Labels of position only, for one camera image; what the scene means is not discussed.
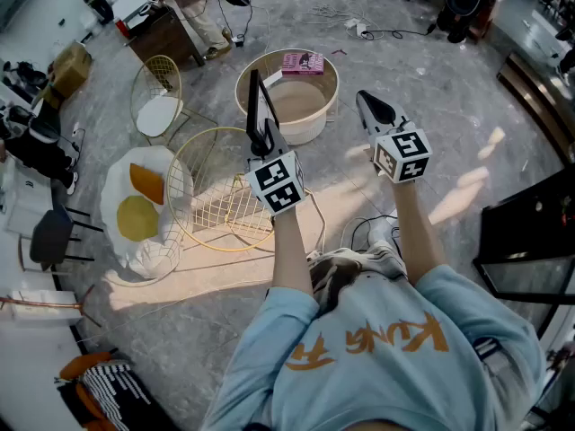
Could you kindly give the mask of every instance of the gold wire chair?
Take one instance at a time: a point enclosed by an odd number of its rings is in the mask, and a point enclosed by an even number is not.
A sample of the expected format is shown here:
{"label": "gold wire chair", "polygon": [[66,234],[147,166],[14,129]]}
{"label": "gold wire chair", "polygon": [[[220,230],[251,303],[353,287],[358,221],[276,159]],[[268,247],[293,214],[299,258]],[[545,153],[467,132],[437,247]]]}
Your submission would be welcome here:
{"label": "gold wire chair", "polygon": [[[216,251],[248,251],[273,235],[270,213],[243,176],[244,139],[240,128],[202,131],[178,151],[168,172],[173,218],[192,240]],[[214,246],[210,231],[233,234],[245,246]]]}
{"label": "gold wire chair", "polygon": [[[180,114],[187,117],[170,138],[166,138],[168,128],[176,122]],[[163,137],[166,146],[185,125],[192,115],[198,115],[211,123],[217,123],[184,108],[181,98],[181,76],[176,63],[167,56],[150,57],[137,71],[130,94],[130,116],[132,122],[147,143],[151,137]]]}

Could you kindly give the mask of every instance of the light blue t-shirt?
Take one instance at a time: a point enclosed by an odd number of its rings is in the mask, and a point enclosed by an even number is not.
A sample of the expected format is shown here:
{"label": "light blue t-shirt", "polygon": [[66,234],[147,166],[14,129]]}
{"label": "light blue t-shirt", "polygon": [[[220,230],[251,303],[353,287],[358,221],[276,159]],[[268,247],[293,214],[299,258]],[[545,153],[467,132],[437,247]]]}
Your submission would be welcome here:
{"label": "light blue t-shirt", "polygon": [[448,266],[413,287],[363,272],[337,307],[272,287],[203,430],[517,429],[543,389],[531,324]]}

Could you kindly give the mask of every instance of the gray floor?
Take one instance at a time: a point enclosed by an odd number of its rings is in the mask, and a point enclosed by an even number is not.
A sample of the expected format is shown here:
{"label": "gray floor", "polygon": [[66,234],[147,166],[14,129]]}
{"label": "gray floor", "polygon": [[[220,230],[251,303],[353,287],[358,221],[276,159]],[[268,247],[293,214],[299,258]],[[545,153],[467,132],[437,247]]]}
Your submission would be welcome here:
{"label": "gray floor", "polygon": [[[425,31],[435,14],[419,0],[322,1],[337,6],[360,2],[370,18],[389,29]],[[253,4],[269,9],[270,38],[267,14],[254,8],[243,48],[234,48],[202,68],[190,64],[182,72],[188,105],[221,125],[243,127],[234,83],[252,59],[266,47],[324,53],[341,77],[340,116],[297,151],[307,186],[327,219],[326,250],[339,246],[341,230],[351,218],[394,210],[389,182],[375,177],[362,152],[367,138],[355,110],[355,94],[362,88],[372,89],[400,102],[425,129],[434,158],[425,180],[418,183],[423,204],[433,212],[452,266],[478,281],[471,260],[478,249],[481,208],[561,169],[539,128],[496,81],[500,55],[487,45],[451,45],[440,31],[427,38],[405,34],[397,40],[387,34],[377,41],[355,40],[340,24],[329,27],[294,21],[297,12],[311,6],[307,0],[253,0]],[[228,4],[224,10],[232,29],[242,31],[249,10]],[[209,2],[208,12],[224,24],[215,0]],[[128,112],[130,85],[140,63],[123,46],[124,41],[109,27],[88,44],[94,57],[90,78],[62,111],[64,130],[71,133],[77,120],[86,129],[81,179],[67,204],[92,212],[96,223],[108,168],[128,149],[146,145]],[[347,55],[333,55],[337,49]],[[196,121],[188,123],[172,148],[204,127]],[[298,209],[298,215],[310,250],[320,228],[311,201]],[[349,234],[344,244],[349,245]],[[362,229],[357,241],[363,242],[365,234]],[[267,244],[265,251],[223,253],[187,242],[172,274],[141,282],[119,266],[105,236],[82,232],[82,237],[84,242],[73,245],[75,252],[89,253],[96,261],[74,266],[75,275],[66,286],[81,294],[96,284],[86,311],[103,329],[86,321],[79,324],[81,334],[91,338],[88,347],[118,347],[130,356],[177,424],[196,429],[234,346],[261,304],[271,277],[273,244]],[[229,237],[217,240],[233,241]],[[526,267],[518,273],[506,271],[501,277],[522,289],[541,282],[540,273]],[[559,278],[560,273],[552,273],[545,282]],[[545,314],[544,305],[513,303],[511,307],[535,325]]]}

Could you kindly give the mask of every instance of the pink box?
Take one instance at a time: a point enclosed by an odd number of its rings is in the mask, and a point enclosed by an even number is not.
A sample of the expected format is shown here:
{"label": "pink box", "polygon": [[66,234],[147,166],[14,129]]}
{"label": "pink box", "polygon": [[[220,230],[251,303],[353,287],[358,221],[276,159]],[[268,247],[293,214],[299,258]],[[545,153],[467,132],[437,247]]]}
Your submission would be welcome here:
{"label": "pink box", "polygon": [[281,73],[283,75],[323,75],[323,54],[285,54]]}

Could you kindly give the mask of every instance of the black chair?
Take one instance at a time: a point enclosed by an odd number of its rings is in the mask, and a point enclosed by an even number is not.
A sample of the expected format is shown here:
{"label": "black chair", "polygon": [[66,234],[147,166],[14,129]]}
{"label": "black chair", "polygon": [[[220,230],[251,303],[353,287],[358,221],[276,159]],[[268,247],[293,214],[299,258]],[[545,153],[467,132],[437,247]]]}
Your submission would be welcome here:
{"label": "black chair", "polygon": [[95,230],[96,232],[103,232],[102,228],[77,222],[70,217],[68,212],[90,217],[85,212],[55,204],[54,209],[49,210],[34,227],[30,245],[30,259],[33,262],[52,265],[62,263],[65,259],[94,261],[94,259],[89,257],[66,255],[66,248],[70,241],[81,241],[79,238],[71,237],[74,225]]}

